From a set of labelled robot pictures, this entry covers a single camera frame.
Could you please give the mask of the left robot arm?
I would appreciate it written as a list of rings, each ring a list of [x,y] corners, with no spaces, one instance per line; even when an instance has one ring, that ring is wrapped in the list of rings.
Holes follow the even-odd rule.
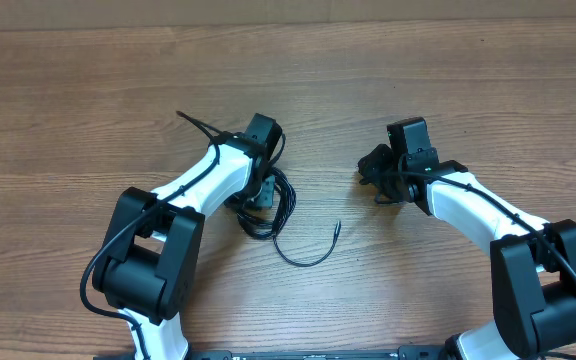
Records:
[[[199,123],[206,155],[176,180],[118,198],[101,249],[82,276],[106,297],[106,316],[127,322],[131,359],[186,359],[180,311],[192,287],[204,223],[221,205],[273,204],[271,168],[285,137],[272,118],[255,114],[242,133]]]

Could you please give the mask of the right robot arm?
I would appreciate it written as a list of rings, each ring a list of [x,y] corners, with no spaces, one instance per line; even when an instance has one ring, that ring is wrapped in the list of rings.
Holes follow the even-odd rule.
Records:
[[[358,162],[380,205],[413,203],[459,230],[490,259],[493,318],[439,346],[402,346],[400,359],[556,359],[576,343],[576,222],[549,222],[442,162],[424,118],[387,127],[388,143]]]

